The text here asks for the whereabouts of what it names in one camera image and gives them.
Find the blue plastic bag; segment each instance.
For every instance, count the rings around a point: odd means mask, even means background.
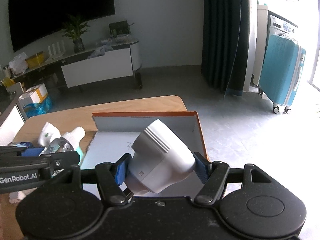
[[[49,113],[52,108],[52,101],[49,95],[41,103],[34,103],[26,105],[23,110],[25,111],[28,118],[40,114]]]

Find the suitcase wheel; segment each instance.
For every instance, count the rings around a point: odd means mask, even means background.
[[[290,114],[290,113],[291,113],[291,109],[290,109],[290,108],[287,109],[287,107],[285,107],[285,108],[284,108],[284,112],[285,112],[286,114]]]
[[[258,95],[263,95],[263,90],[261,88],[258,88]]]
[[[274,112],[275,114],[279,113],[279,106],[274,107],[274,108],[273,108],[273,112]]]

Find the wall-mounted tv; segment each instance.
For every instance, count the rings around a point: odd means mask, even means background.
[[[9,0],[13,50],[60,30],[68,14],[84,20],[113,15],[114,0]]]

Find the gray tile floor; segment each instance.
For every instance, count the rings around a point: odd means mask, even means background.
[[[289,115],[273,114],[272,102],[256,93],[223,98],[209,88],[198,66],[161,67],[142,71],[144,88],[134,90],[131,77],[87,84],[83,92],[71,88],[50,91],[52,111],[107,102],[177,95],[188,110],[199,113],[210,160],[221,160],[231,167],[254,163],[277,179],[307,207],[303,240],[320,239],[318,170],[320,118],[316,104],[320,92],[306,82],[299,87]]]

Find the plant pot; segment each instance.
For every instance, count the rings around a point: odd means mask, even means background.
[[[75,53],[84,51],[84,45],[83,45],[83,42],[82,42],[81,38],[78,39],[78,40],[73,41],[73,43],[74,43],[73,50],[74,50]]]

